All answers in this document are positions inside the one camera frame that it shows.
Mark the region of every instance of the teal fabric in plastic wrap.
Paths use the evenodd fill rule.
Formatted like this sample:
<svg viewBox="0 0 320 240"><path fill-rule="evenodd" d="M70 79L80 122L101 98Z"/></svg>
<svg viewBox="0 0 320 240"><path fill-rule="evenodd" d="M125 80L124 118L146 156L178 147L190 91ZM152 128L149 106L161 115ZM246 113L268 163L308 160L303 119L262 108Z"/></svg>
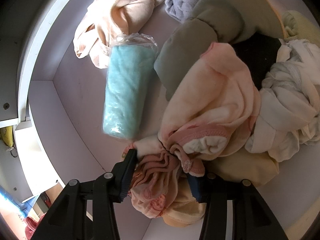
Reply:
<svg viewBox="0 0 320 240"><path fill-rule="evenodd" d="M110 55L104 105L103 131L120 138L134 138L156 51L140 45L114 46Z"/></svg>

